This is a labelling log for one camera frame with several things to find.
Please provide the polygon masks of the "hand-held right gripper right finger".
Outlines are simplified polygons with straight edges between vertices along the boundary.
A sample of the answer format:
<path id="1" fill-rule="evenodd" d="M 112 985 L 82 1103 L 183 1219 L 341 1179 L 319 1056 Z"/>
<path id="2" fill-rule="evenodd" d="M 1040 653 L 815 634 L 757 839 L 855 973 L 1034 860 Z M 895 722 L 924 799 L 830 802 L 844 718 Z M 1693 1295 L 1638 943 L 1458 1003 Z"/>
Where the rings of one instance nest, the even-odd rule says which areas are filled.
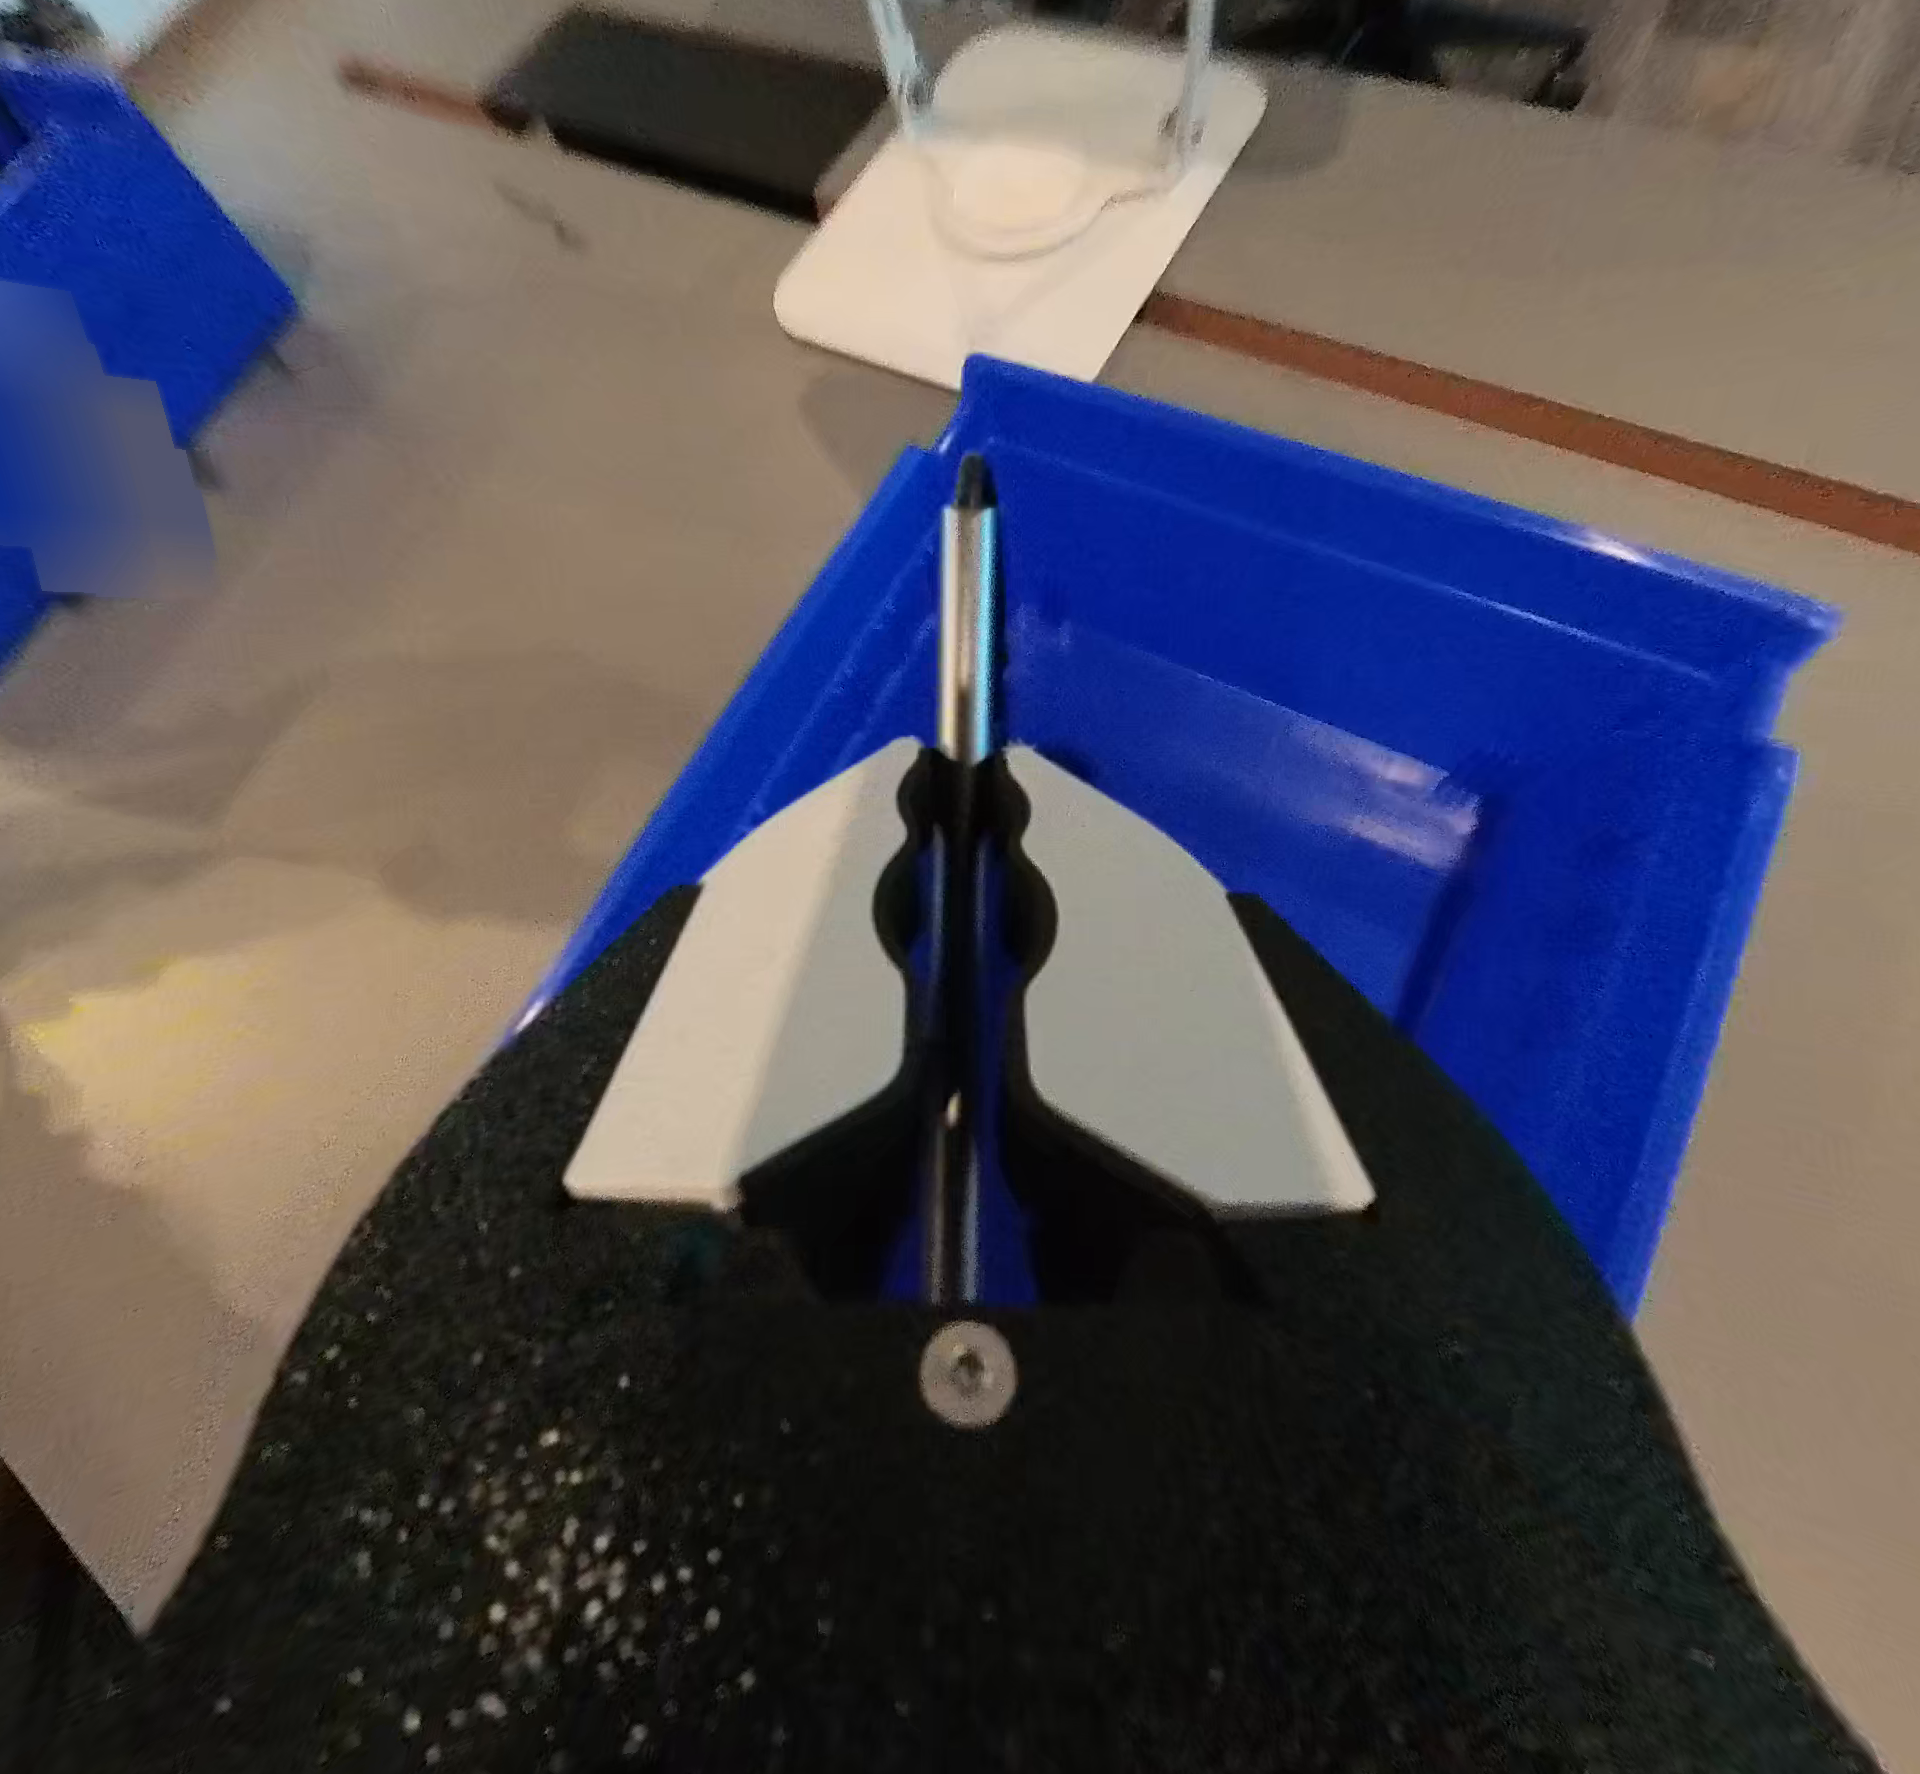
<path id="1" fill-rule="evenodd" d="M 1241 1230 L 1380 1194 L 1235 898 L 1037 746 L 989 786 L 996 1147 L 1037 1298 L 1112 1302 L 1170 1243 L 1253 1300 Z"/>

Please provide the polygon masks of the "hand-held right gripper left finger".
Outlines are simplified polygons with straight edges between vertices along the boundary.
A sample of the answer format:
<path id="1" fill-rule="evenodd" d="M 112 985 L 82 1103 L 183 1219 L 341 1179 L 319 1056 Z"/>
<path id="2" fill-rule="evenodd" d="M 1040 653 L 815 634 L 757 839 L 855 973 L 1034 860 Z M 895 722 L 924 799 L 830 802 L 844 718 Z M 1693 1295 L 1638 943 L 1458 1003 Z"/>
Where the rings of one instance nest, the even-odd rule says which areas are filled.
<path id="1" fill-rule="evenodd" d="M 883 1300 L 942 1058 L 924 946 L 938 807 L 941 755 L 901 737 L 704 876 L 564 1165 L 574 1201 L 728 1214 L 824 1298 Z"/>

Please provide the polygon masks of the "large blue plastic bin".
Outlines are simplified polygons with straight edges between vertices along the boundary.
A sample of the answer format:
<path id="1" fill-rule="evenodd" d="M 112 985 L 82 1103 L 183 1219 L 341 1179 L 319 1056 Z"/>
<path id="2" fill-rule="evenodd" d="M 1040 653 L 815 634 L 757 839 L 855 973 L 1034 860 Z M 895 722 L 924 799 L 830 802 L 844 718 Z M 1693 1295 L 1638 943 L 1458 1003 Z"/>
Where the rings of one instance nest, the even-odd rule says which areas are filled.
<path id="1" fill-rule="evenodd" d="M 1006 730 L 1258 894 L 1644 1298 L 1835 608 L 1148 396 L 974 359 L 521 1014 L 766 815 L 931 730 L 938 506 L 1005 515 Z"/>

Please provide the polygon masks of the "silver metal rod black tip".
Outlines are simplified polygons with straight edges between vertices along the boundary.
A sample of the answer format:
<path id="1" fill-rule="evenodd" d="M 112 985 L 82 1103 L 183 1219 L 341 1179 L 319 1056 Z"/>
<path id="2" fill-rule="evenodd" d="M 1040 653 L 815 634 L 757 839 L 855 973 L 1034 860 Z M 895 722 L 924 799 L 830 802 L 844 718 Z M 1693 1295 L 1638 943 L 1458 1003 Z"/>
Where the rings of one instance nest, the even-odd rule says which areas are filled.
<path id="1" fill-rule="evenodd" d="M 942 527 L 938 662 L 941 900 L 935 1005 L 941 1077 L 929 1175 L 928 1292 L 935 1306 L 978 1294 L 987 1124 L 981 1024 L 982 807 L 996 753 L 998 504 L 981 455 L 960 464 Z"/>

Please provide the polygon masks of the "brown strip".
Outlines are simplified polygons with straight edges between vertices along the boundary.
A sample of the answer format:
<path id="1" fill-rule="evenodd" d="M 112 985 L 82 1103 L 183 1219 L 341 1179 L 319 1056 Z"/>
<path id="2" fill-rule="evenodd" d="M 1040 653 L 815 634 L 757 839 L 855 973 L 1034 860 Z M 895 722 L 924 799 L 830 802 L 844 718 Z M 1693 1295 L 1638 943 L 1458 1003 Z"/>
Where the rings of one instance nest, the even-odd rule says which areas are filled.
<path id="1" fill-rule="evenodd" d="M 1263 70 L 1153 330 L 1917 557 L 1917 183 Z"/>

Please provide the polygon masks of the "white stand base clear posts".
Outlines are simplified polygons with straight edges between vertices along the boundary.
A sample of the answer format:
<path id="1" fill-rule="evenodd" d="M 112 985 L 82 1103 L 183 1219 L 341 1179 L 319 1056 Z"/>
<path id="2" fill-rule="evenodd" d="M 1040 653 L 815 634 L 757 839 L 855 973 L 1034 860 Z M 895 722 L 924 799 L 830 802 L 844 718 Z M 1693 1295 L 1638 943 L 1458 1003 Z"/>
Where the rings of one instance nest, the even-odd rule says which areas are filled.
<path id="1" fill-rule="evenodd" d="M 794 339 L 942 389 L 974 354 L 1091 383 L 1261 126 L 1258 74 L 1005 22 L 933 74 L 901 0 L 863 0 L 895 128 L 777 280 Z"/>

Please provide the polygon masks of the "black rectangular mat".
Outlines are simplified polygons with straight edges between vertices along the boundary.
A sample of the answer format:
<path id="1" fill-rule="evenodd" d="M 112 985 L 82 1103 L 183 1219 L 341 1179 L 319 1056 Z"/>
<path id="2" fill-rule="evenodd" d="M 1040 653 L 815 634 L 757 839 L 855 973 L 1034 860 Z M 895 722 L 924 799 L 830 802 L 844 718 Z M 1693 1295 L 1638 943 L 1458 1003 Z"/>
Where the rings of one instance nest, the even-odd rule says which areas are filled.
<path id="1" fill-rule="evenodd" d="M 574 4 L 482 95 L 563 149 L 794 221 L 889 103 L 877 69 Z"/>

